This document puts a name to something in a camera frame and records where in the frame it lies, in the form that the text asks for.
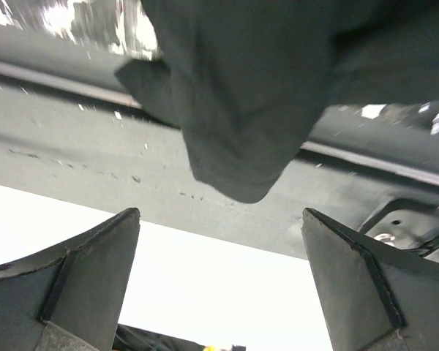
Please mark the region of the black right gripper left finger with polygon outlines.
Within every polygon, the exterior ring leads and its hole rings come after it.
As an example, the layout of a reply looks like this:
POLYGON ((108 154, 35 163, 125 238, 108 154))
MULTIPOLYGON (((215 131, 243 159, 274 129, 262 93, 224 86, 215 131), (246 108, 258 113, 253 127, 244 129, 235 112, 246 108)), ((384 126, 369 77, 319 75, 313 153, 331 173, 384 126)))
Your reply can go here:
POLYGON ((111 350, 140 232, 128 208, 0 265, 0 350, 111 350))

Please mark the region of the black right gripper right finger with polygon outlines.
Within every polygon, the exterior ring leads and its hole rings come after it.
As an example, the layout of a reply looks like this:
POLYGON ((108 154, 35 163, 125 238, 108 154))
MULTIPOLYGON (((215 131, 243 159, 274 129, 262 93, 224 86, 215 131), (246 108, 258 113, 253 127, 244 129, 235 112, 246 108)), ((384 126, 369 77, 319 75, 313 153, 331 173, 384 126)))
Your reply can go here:
POLYGON ((311 208, 302 236, 334 350, 439 350, 439 263, 311 208))

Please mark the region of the black t shirt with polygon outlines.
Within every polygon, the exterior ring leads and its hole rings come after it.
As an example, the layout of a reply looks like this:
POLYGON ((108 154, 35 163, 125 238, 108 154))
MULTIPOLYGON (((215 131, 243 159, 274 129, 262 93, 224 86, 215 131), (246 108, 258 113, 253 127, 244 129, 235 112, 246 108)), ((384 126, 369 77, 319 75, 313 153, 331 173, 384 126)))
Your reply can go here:
POLYGON ((262 200, 332 105, 439 100, 439 1, 144 1, 162 52, 116 72, 194 178, 262 200))

